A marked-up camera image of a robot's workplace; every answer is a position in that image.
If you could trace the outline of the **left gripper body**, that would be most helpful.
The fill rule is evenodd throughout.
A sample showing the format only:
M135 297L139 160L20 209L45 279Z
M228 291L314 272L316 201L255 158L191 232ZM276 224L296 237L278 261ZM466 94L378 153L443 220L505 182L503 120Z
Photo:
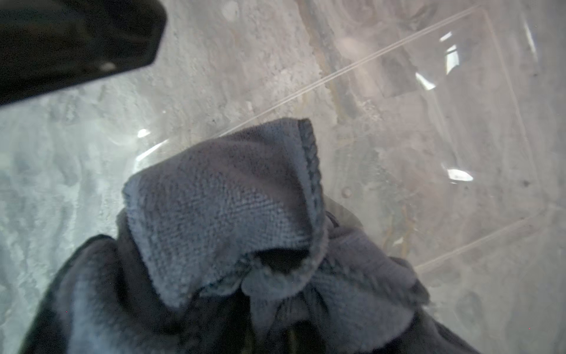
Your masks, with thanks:
M160 1L2 1L1 104L151 65Z

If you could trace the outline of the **dark grey cloth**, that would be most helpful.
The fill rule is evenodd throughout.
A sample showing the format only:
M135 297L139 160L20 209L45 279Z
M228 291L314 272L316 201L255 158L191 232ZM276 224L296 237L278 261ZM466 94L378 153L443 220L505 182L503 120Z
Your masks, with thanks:
M308 119L132 176L117 237L48 287L22 353L472 353L411 265L327 211Z

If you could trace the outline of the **clear lunch box blue rim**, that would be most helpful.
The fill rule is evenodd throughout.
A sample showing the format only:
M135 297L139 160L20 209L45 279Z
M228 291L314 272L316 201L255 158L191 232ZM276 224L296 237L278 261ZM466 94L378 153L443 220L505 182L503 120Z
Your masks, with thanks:
M482 353L565 351L563 1L166 1L152 66L1 109L1 351L133 173L311 119L328 205Z

